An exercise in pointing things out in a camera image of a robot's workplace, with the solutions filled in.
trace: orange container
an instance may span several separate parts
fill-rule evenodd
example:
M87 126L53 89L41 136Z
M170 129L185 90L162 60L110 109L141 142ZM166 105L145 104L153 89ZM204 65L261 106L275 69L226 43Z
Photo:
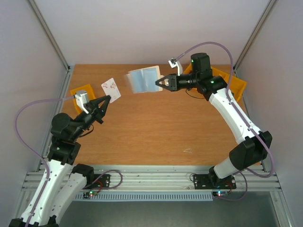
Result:
M94 90L90 84L75 88L75 89L71 90L70 93L72 96L74 96L76 94L76 92L80 91L80 90L85 90L87 92L87 94L89 96L89 100L96 99ZM74 106L75 106L77 113L80 114L82 112L82 110L80 109L80 107L78 107L78 105L76 103L76 99L73 99L72 101L74 102Z
M229 73L226 73L226 72L223 72L215 67L211 67L212 70L213 70L213 76L220 76L222 77L226 83L228 83L228 80L229 80ZM190 73L192 70L191 68L191 64L184 70L184 74L188 74ZM238 102L240 101L241 97L242 97L242 94L243 94L243 91L246 87L246 84L247 82L242 80L242 79L239 79L235 76L232 76L232 82L231 82L231 91L233 93L233 97L235 98L235 100Z

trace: wooden table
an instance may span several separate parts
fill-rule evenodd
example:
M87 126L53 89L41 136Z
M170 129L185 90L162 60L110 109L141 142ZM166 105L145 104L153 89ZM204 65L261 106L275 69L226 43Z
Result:
M120 165L215 165L236 146L229 127L209 102L178 92L133 94L124 75L152 65L76 65L69 90L91 84L96 97L101 84L114 78L121 98L108 106L102 125L94 123L76 163ZM229 66L215 66L226 72ZM176 72L160 65L162 75ZM63 112L77 115L72 101Z

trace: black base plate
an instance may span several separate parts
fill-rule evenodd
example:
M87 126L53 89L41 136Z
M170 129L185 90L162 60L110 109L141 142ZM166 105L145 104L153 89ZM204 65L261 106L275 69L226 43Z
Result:
M233 176L227 177L226 180L218 184L217 187L213 187L210 179L208 178L208 174L193 174L192 176L195 189L230 189L231 187L228 184L232 186L232 189L237 188L236 182L234 181L235 183L232 183L232 180L235 179Z
M96 180L100 176L100 174L94 174L94 180ZM110 174L104 174L102 177L98 179L102 183L103 188L108 188L110 184ZM86 189L93 189L93 188L99 188L100 183L95 182L90 187L87 187Z

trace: ventilation grille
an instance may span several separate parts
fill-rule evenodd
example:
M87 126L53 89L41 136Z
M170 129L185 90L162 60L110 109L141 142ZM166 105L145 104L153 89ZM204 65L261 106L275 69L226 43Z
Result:
M211 192L100 192L86 199L79 193L75 201L212 201Z

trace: robotic arm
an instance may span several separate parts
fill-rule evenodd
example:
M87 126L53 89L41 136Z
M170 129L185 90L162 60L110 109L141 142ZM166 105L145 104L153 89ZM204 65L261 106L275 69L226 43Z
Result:
M77 164L67 184L60 190L63 178L71 169L81 145L76 140L97 121L102 124L110 96L89 102L87 93L75 95L77 105L83 110L75 119L59 113L52 120L52 145L47 156L49 172L42 180L21 218L13 219L9 227L58 227L63 214L76 194L94 180L94 169Z
M227 122L236 139L237 146L229 153L229 157L223 162L209 169L208 178L213 188L217 188L220 183L226 182L234 173L241 171L267 157L267 152L260 141L251 131L258 133L264 143L269 147L272 141L271 134L262 132L242 111L238 103L229 90L228 99L226 95L227 84L222 77L213 76L209 56L206 53L196 53L191 56L192 72L189 74L179 73L179 64L173 59L170 65L178 67L178 74L169 74L156 81L156 85L169 91L178 91L180 89L197 88L221 114ZM236 108L242 114L244 119L249 122L249 127L239 115Z

